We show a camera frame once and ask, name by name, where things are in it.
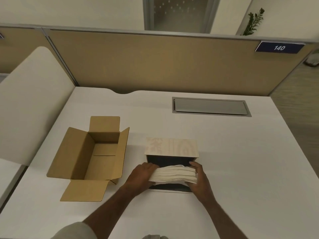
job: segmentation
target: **open cardboard box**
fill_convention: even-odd
[[[102,201],[122,177],[129,127],[120,117],[91,117],[89,132],[69,127],[47,177],[70,179],[60,201]]]
[[[145,155],[147,162],[160,168],[171,165],[190,166],[189,162],[199,157],[197,142],[194,139],[146,138]],[[153,185],[150,189],[191,192],[182,184]]]

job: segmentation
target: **stack of papers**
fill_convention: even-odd
[[[156,169],[149,181],[161,182],[161,184],[182,181],[196,184],[197,177],[195,169],[183,165],[174,165]]]

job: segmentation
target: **forearm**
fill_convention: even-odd
[[[83,222],[91,227],[98,239],[107,239],[133,198],[134,194],[124,185]]]
[[[247,239],[216,200],[203,204],[211,217],[220,239]]]

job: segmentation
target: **white desk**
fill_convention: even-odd
[[[172,113],[172,97],[246,100],[252,117]],[[90,116],[120,116],[130,127],[123,177],[107,188],[106,201],[131,170],[146,160],[145,137],[196,139],[215,196],[247,237],[317,238],[319,180],[270,97],[76,87],[30,167],[0,214],[0,237],[50,238],[81,221],[102,202],[60,202],[65,179],[46,172],[71,126],[88,130]],[[193,194],[147,191],[136,197],[110,238],[218,238]]]
[[[14,187],[24,168],[24,165],[0,158],[0,207]]]

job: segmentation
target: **blue sign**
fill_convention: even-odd
[[[255,52],[298,53],[305,44],[261,41]]]

